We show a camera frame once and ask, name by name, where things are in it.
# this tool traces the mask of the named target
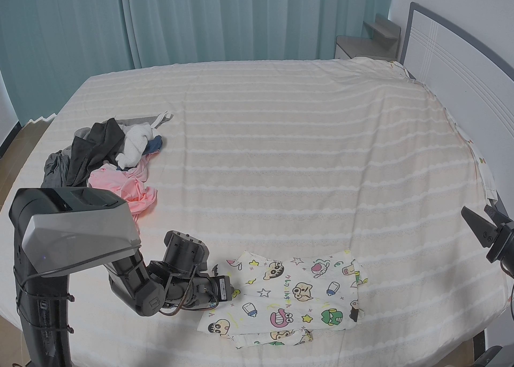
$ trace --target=headboard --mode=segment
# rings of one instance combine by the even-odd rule
[[[514,215],[514,68],[459,26],[412,2],[400,58],[483,154]]]

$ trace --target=cartoon print shirt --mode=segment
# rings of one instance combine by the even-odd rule
[[[232,301],[205,312],[198,331],[238,347],[297,345],[311,341],[312,330],[352,328],[359,323],[357,287],[368,282],[349,250],[283,262],[245,251],[213,273],[230,277]]]

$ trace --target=nightstand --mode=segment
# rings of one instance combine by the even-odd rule
[[[363,37],[337,36],[335,59],[353,59],[358,56],[377,60],[396,60],[401,28],[384,16],[377,14],[375,22],[364,21],[372,30],[371,39]]]

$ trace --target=bed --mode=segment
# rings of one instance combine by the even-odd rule
[[[489,75],[499,67],[473,46],[475,62],[465,62],[470,52],[455,40],[469,42],[441,19],[411,6],[401,62],[412,79],[399,63],[367,58],[183,64],[88,79],[35,147],[5,206],[17,188],[41,184],[49,152],[67,146],[76,129],[171,110],[159,127],[162,152],[149,164],[147,185],[158,201],[138,221],[146,261],[160,260],[166,231],[176,229],[202,239],[210,262],[243,250],[285,259],[350,248],[369,282],[359,287],[362,324],[350,331],[316,331],[302,346],[236,350],[197,332],[199,314],[138,317],[112,294],[105,269],[93,268],[70,277],[74,363],[432,365],[497,317],[510,293],[506,277],[459,215],[463,205],[480,212],[494,184],[486,189],[486,169],[464,131],[495,176],[501,162],[482,143],[483,117],[461,123],[475,109],[463,117],[450,98],[460,104],[469,88],[439,82],[456,70],[443,69],[438,54],[459,57],[488,93],[503,85],[473,73],[484,60]],[[482,127],[502,135],[502,116]],[[509,210],[514,199],[501,178]],[[0,315],[20,327],[7,208],[0,229]]]

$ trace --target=curtain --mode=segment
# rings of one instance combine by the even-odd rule
[[[390,0],[0,0],[0,68],[22,123],[91,75],[213,60],[331,59]]]
[[[0,69],[22,125],[91,75],[130,68],[121,0],[0,0]]]

